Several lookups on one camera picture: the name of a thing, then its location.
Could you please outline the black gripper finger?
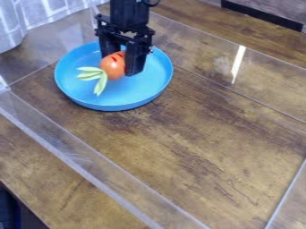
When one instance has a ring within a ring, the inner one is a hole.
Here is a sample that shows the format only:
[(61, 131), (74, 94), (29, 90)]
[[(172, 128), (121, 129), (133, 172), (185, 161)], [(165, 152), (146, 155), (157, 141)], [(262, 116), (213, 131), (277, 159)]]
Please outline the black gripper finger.
[(153, 43), (146, 39), (133, 39), (126, 45), (126, 75), (143, 71), (148, 55), (153, 52)]
[(102, 34), (99, 45), (103, 57), (117, 53), (121, 50), (119, 36), (117, 34)]

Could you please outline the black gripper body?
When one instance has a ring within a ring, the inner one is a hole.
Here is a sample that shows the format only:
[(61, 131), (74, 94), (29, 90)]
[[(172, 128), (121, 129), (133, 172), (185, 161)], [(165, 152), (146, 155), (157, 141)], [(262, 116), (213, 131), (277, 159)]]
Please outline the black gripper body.
[(95, 16), (97, 36), (117, 34), (122, 45), (133, 39), (146, 39), (153, 43), (156, 31), (148, 27), (153, 7), (152, 0), (110, 0), (110, 16), (102, 13)]

